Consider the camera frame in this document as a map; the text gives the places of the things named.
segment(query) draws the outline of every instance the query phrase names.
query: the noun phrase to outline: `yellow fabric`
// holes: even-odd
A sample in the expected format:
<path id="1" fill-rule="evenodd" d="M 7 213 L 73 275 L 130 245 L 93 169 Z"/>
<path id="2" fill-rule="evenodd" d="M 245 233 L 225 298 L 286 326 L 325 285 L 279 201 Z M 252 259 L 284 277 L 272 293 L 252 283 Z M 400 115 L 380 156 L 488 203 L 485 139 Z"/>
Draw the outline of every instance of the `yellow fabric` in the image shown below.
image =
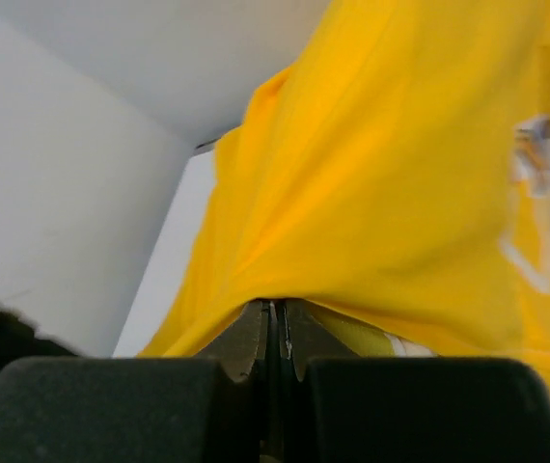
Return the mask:
<path id="1" fill-rule="evenodd" d="M 379 328 L 337 312 L 327 312 L 320 306 L 310 306 L 310 312 L 353 352 L 366 357 L 396 355 L 393 342 Z"/>
<path id="2" fill-rule="evenodd" d="M 144 355 L 189 355 L 256 297 L 343 340 L 506 356 L 550 386 L 550 3 L 335 1 L 216 148 L 179 296 Z"/>

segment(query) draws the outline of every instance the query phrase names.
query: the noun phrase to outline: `white print on shirt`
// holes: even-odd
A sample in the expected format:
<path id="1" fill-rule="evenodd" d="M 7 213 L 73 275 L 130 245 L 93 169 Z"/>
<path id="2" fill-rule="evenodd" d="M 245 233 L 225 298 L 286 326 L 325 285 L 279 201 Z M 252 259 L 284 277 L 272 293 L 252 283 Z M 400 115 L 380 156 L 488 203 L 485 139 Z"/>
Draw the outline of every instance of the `white print on shirt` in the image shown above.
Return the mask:
<path id="1" fill-rule="evenodd" d="M 534 118 L 515 128 L 513 186 L 509 191 L 511 211 L 500 247 L 505 257 L 538 292 L 550 294 L 550 165 L 542 136 L 546 122 L 547 118 Z M 519 188 L 522 182 L 526 186 L 524 193 Z M 530 262 L 514 244 L 519 207 L 525 200 L 523 195 L 533 200 L 534 221 L 539 236 L 538 266 Z"/>

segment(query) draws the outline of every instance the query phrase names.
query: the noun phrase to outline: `white ceiling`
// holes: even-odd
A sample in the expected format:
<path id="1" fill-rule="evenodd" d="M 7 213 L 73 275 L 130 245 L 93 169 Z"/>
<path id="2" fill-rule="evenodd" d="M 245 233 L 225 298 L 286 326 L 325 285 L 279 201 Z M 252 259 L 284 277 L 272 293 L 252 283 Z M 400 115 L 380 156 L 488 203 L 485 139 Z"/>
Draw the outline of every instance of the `white ceiling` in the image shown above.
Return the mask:
<path id="1" fill-rule="evenodd" d="M 0 0 L 9 20 L 193 143 L 236 125 L 328 0 Z"/>

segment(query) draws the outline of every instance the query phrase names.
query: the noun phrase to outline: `yellow shirt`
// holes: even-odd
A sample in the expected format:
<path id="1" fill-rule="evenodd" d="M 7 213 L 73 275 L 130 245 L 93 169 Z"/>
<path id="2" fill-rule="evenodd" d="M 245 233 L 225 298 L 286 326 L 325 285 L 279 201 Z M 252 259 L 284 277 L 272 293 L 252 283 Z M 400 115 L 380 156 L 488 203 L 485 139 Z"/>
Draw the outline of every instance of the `yellow shirt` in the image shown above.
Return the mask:
<path id="1" fill-rule="evenodd" d="M 179 296 L 144 355 L 189 355 L 257 297 L 356 350 L 522 360 L 550 386 L 550 2 L 334 1 L 216 147 Z"/>

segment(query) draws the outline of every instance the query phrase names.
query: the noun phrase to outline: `yellow t-shirt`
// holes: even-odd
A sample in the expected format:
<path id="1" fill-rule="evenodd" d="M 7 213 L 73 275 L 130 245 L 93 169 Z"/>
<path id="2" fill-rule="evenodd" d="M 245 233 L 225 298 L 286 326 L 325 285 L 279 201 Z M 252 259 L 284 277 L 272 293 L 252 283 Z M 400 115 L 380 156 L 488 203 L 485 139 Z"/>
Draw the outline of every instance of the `yellow t-shirt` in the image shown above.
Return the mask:
<path id="1" fill-rule="evenodd" d="M 550 2 L 334 1 L 217 145 L 185 281 L 144 355 L 193 354 L 243 303 L 297 297 L 360 353 L 371 330 L 331 318 L 519 359 L 550 386 L 547 118 Z"/>

